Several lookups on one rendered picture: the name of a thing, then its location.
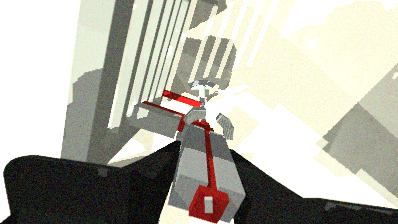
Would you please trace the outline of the grey barred rack door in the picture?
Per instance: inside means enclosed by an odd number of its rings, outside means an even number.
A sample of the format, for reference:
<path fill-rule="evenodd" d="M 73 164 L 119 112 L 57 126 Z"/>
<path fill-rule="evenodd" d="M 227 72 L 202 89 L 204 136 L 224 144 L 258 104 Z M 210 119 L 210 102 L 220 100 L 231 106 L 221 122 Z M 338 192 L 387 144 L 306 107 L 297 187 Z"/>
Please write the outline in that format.
<path fill-rule="evenodd" d="M 223 136 L 206 121 L 205 89 L 215 83 L 188 84 L 199 101 L 165 90 L 190 3 L 137 0 L 108 128 L 134 0 L 81 0 L 60 158 L 107 165 L 140 129 L 172 139 L 179 131 L 167 205 L 230 224 L 246 194 L 226 141 L 232 122 L 217 115 Z M 163 96 L 193 107 L 186 114 L 162 107 Z"/>

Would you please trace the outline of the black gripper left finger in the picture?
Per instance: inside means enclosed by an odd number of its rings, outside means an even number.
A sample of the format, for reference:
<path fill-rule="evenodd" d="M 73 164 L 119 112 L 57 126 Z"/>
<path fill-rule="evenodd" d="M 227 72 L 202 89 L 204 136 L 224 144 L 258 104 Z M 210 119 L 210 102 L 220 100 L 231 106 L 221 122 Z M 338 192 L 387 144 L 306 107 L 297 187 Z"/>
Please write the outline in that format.
<path fill-rule="evenodd" d="M 180 148 L 175 140 L 121 168 L 42 155 L 14 158 L 3 170 L 9 212 L 23 208 L 111 224 L 158 224 Z"/>

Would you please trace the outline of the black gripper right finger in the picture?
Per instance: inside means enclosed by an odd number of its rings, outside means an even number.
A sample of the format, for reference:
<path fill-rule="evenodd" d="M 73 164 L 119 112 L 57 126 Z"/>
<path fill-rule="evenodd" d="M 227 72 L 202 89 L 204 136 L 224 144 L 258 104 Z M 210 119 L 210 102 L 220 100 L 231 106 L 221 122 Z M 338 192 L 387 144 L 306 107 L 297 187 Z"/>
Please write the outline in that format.
<path fill-rule="evenodd" d="M 398 209 L 303 198 L 230 149 L 245 191 L 234 224 L 398 224 Z"/>

